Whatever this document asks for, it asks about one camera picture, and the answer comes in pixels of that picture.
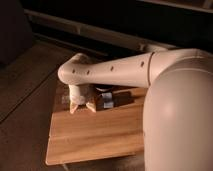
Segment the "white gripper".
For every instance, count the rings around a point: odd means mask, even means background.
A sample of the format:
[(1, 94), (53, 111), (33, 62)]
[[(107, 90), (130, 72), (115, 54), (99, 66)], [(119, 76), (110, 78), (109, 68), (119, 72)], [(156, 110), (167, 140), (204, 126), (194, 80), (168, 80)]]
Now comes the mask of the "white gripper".
[(89, 102), (93, 98), (93, 87), (89, 84), (84, 85), (70, 85), (69, 96), (70, 100), (70, 113), (74, 114), (78, 105), (86, 104), (86, 107), (92, 112), (96, 112), (95, 102)]

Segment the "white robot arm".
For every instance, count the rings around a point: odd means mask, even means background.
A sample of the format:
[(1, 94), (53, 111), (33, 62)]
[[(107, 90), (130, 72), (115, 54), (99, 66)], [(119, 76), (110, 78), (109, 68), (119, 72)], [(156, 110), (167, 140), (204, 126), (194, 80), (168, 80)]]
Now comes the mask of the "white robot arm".
[(213, 54), (177, 49), (97, 64), (67, 61), (58, 77), (67, 85), (146, 87), (145, 170), (213, 171)]

